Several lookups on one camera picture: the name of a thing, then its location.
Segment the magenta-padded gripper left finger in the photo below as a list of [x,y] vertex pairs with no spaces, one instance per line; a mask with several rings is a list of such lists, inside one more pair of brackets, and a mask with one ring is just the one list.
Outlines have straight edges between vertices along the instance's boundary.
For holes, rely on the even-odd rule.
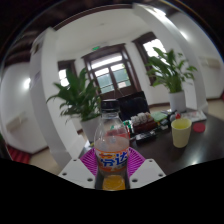
[[97,173],[95,150],[90,149],[79,159],[72,159],[60,172],[59,177],[78,186],[94,189]]

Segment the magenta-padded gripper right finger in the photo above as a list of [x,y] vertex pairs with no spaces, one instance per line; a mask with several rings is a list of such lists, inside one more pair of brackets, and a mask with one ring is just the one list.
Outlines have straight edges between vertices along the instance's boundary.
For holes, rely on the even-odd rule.
[[145,159],[135,149],[129,148],[127,177],[131,189],[143,187],[165,176],[154,159]]

